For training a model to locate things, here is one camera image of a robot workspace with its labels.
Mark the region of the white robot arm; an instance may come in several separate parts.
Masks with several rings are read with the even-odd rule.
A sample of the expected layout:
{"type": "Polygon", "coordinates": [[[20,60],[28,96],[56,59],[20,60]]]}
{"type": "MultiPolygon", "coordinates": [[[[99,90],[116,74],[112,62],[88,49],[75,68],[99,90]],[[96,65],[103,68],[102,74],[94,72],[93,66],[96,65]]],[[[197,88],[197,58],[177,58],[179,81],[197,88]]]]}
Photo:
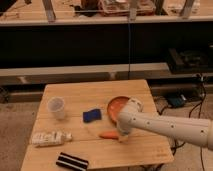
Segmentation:
{"type": "Polygon", "coordinates": [[[141,103],[130,98],[119,111],[117,129],[121,136],[133,128],[181,140],[213,151],[213,121],[209,119],[160,116],[145,113],[141,103]]]}

